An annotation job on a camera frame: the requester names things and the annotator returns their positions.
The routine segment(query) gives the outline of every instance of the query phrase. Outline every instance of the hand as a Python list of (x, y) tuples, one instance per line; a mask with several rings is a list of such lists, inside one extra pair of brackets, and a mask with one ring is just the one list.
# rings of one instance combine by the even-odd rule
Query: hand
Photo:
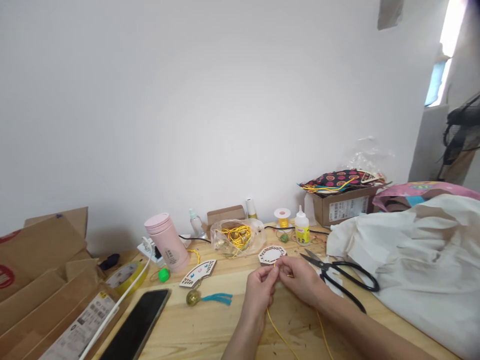
[(282, 256), (276, 261), (275, 267), (280, 269), (281, 282), (302, 301), (316, 309), (334, 295), (306, 260)]
[(260, 267), (248, 275), (240, 318), (260, 319), (263, 324), (265, 311), (274, 300), (275, 282), (278, 277), (279, 268), (276, 266)]

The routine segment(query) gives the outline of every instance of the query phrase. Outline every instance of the white cable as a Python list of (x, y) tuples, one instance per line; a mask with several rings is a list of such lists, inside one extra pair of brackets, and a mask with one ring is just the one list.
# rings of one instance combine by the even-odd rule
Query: white cable
[(104, 328), (107, 326), (107, 324), (109, 323), (110, 321), (110, 318), (114, 316), (115, 314), (115, 310), (118, 309), (118, 307), (120, 306), (120, 303), (125, 299), (125, 297), (127, 297), (128, 293), (130, 292), (130, 290), (134, 287), (134, 285), (137, 283), (138, 279), (140, 279), (140, 277), (143, 275), (143, 273), (145, 272), (145, 270), (147, 270), (147, 268), (149, 267), (149, 263), (150, 263), (150, 260), (152, 259), (152, 253), (153, 253), (153, 249), (152, 249), (152, 244), (148, 241), (148, 245), (150, 246), (150, 257), (148, 258), (148, 261), (146, 262), (146, 265), (145, 267), (143, 268), (143, 270), (140, 272), (140, 274), (136, 277), (135, 281), (131, 283), (131, 285), (129, 286), (129, 288), (123, 293), (123, 295), (121, 296), (121, 298), (116, 302), (115, 306), (111, 309), (111, 311), (108, 313), (107, 317), (105, 318), (105, 320), (101, 323), (100, 327), (98, 328), (98, 330), (96, 331), (95, 335), (93, 335), (93, 337), (91, 338), (90, 342), (88, 343), (88, 345), (86, 346), (85, 350), (83, 351), (83, 353), (81, 354), (80, 358), (78, 360), (85, 360), (85, 357), (87, 356), (87, 354), (89, 353), (89, 351), (92, 349), (92, 347), (94, 346), (95, 342), (98, 340), (98, 338), (100, 337), (100, 334), (102, 333), (102, 331), (104, 330)]

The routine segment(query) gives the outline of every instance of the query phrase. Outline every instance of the plastic wrap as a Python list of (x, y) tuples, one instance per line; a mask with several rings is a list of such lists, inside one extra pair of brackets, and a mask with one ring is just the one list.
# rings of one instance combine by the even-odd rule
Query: plastic wrap
[[(241, 248), (236, 247), (222, 231), (241, 226), (250, 228), (250, 238)], [(210, 228), (211, 246), (220, 251), (226, 258), (243, 257), (256, 254), (266, 241), (264, 223), (255, 218), (244, 220), (222, 220), (214, 223)]]
[(382, 174), (382, 166), (392, 162), (395, 154), (381, 148), (373, 136), (358, 139), (355, 147), (343, 152), (336, 170), (361, 169), (372, 174)]

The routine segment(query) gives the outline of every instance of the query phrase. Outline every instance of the roll of tape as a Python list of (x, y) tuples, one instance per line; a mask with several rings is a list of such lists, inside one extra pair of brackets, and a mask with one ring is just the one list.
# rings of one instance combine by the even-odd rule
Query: roll of tape
[[(107, 280), (106, 283), (122, 296), (127, 289), (132, 285), (135, 279), (139, 276), (145, 266), (140, 261), (133, 261), (127, 265), (122, 266), (115, 271)], [(127, 296), (132, 295), (144, 282), (147, 277), (145, 271), (136, 282), (135, 286), (131, 288)]]

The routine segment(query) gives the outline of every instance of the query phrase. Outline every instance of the white cloth bag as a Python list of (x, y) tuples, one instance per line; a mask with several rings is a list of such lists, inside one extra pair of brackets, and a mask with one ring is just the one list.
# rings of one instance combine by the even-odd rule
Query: white cloth bag
[(348, 219), (328, 255), (373, 274), (392, 311), (463, 359), (480, 359), (480, 201), (444, 194)]

